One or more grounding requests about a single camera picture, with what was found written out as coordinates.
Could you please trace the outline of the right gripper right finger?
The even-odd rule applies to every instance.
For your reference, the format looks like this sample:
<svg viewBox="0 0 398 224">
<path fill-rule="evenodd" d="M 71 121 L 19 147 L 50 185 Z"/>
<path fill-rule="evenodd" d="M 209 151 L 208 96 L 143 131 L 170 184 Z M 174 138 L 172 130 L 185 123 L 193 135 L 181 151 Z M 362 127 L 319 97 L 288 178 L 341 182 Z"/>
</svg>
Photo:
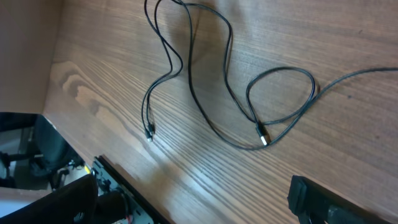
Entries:
<svg viewBox="0 0 398 224">
<path fill-rule="evenodd" d="M 304 176 L 292 176 L 287 200 L 300 224 L 387 223 Z"/>
</svg>

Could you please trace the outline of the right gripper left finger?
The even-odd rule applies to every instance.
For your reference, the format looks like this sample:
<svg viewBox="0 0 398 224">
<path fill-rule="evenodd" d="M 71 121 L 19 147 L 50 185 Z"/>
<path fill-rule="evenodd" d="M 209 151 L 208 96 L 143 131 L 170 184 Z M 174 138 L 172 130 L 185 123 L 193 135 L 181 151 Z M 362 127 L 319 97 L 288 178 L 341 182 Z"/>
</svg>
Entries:
<svg viewBox="0 0 398 224">
<path fill-rule="evenodd" d="M 7 223 L 91 223 L 98 200 L 98 185 L 87 174 L 70 184 L 1 218 Z"/>
</svg>

